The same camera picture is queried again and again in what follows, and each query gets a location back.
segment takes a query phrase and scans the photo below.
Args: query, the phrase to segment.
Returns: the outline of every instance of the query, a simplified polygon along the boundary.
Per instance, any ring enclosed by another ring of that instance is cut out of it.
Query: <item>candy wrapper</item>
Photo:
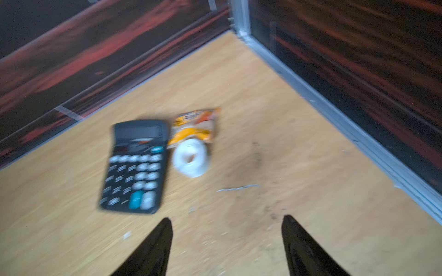
[[[198,138],[205,143],[212,143],[215,119],[220,108],[211,110],[196,110],[180,114],[172,125],[171,139],[167,148],[174,148],[186,139]]]

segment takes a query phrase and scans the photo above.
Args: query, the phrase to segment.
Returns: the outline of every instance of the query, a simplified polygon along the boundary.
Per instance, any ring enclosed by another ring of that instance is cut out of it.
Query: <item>calculator keypad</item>
[[[125,206],[147,211],[154,207],[164,171],[163,151],[164,147],[154,146],[150,154],[111,156],[100,204],[115,210]]]

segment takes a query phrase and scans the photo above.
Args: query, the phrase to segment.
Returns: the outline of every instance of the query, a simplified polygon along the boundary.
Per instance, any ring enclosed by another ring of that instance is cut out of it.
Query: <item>metal frame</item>
[[[373,160],[394,181],[396,187],[403,189],[423,210],[442,224],[441,194],[251,36],[248,0],[230,1],[234,27],[244,43],[366,156]]]

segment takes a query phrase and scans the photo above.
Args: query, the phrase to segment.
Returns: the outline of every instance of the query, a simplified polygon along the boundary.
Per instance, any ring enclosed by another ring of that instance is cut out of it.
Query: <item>black pointed object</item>
[[[172,222],[164,218],[112,276],[166,275],[172,236]]]
[[[292,216],[281,228],[290,276],[349,276]]]

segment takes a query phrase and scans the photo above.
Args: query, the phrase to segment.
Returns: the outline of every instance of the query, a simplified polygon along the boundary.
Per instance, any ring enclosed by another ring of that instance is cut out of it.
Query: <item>white tape roll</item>
[[[188,177],[203,175],[209,168],[207,147],[200,139],[189,139],[175,149],[173,166]]]

